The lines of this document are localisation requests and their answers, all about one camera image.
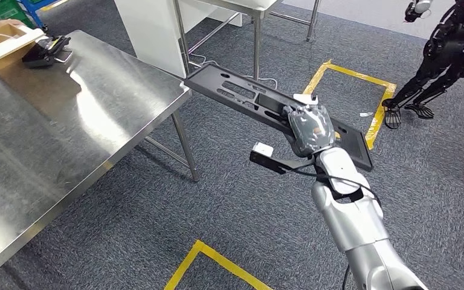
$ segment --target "robotic hand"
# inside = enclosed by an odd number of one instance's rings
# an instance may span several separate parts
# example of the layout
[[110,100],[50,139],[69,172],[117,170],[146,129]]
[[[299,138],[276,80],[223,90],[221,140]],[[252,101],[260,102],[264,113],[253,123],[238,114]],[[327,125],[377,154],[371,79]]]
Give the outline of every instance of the robotic hand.
[[424,12],[430,9],[432,1],[412,0],[405,11],[405,20],[407,22],[414,22],[415,19],[420,18]]

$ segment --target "yellow tape marking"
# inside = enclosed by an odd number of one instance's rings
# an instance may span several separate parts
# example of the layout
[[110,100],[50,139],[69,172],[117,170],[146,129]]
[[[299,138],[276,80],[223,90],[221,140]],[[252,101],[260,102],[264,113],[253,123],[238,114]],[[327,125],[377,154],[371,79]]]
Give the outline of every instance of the yellow tape marking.
[[63,4],[63,3],[65,3],[66,1],[68,1],[68,0],[57,1],[57,2],[55,2],[55,3],[52,3],[51,5],[48,5],[48,6],[45,6],[45,7],[40,8],[40,10],[42,10],[42,11],[49,11],[49,10],[51,10],[52,8],[57,7],[57,6],[59,6],[59,5]]
[[392,98],[392,96],[394,95],[394,92],[396,91],[396,85],[394,83],[386,82],[385,80],[377,79],[376,77],[368,76],[367,74],[361,74],[359,72],[352,71],[351,69],[347,69],[347,68],[340,67],[338,65],[334,65],[332,64],[332,60],[330,59],[327,62],[323,63],[319,67],[319,69],[317,69],[310,83],[303,91],[304,94],[311,94],[314,91],[315,87],[317,86],[321,78],[323,77],[325,70],[327,69],[333,69],[334,71],[338,71],[343,74],[347,74],[352,77],[357,77],[359,79],[366,80],[368,82],[372,82],[377,85],[385,87],[385,92],[383,93],[383,97],[381,98],[378,104],[378,107],[376,108],[376,113],[366,133],[367,147],[369,148],[369,150],[373,149],[376,136],[378,135],[379,128],[381,127],[381,124],[383,123],[383,118],[385,117],[385,110],[383,110],[383,106],[381,105],[381,102],[383,102],[383,100],[387,98]]
[[215,262],[220,264],[223,268],[227,269],[232,274],[243,279],[245,282],[250,284],[256,290],[272,290],[269,286],[262,283],[259,279],[253,277],[250,273],[243,270],[241,267],[234,264],[231,260],[228,260],[216,250],[210,246],[204,244],[201,240],[196,240],[195,244],[184,258],[179,268],[175,271],[168,284],[164,287],[164,290],[174,290],[177,284],[181,281],[182,276],[188,270],[189,265],[195,260],[196,255],[202,252],[207,257],[213,259]]

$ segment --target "black plastic tray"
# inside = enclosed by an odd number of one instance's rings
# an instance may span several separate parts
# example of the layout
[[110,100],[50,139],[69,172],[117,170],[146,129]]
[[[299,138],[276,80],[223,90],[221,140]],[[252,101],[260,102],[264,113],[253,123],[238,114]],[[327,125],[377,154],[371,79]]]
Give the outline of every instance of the black plastic tray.
[[[213,63],[199,68],[184,83],[189,88],[288,135],[293,133],[287,118],[283,116],[283,107],[296,108],[304,105],[281,92]],[[341,135],[340,146],[349,153],[355,165],[371,171],[373,163],[364,134],[334,118],[332,123],[333,128]]]

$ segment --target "black bracket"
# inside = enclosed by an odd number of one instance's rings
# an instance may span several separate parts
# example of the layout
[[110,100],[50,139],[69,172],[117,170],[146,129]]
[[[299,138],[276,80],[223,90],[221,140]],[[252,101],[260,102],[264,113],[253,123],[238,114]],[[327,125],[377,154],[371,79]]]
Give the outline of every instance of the black bracket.
[[284,160],[274,157],[268,157],[254,150],[250,152],[250,161],[261,165],[267,169],[273,170],[279,174],[285,174],[300,168],[311,166],[315,163],[315,158],[307,160],[306,162],[296,160]]
[[[213,63],[196,70],[184,83],[225,106],[293,137],[283,108],[290,106],[295,109],[305,105]],[[355,165],[371,171],[373,164],[362,132],[333,118],[332,123],[333,128],[340,135],[340,146],[349,153]]]

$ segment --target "humanoid robot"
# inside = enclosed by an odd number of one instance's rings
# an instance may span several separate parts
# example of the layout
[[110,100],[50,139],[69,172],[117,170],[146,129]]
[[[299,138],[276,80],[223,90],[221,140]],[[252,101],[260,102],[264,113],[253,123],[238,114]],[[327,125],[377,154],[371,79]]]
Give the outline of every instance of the humanoid robot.
[[[411,2],[405,20],[414,22],[428,11],[431,2],[432,0]],[[385,125],[390,129],[397,129],[401,125],[401,107],[414,111],[421,119],[432,119],[434,114],[427,104],[463,77],[464,0],[456,0],[424,46],[424,59],[416,75],[394,98],[382,102],[385,109]],[[423,88],[427,82],[436,78],[438,79],[430,86]]]

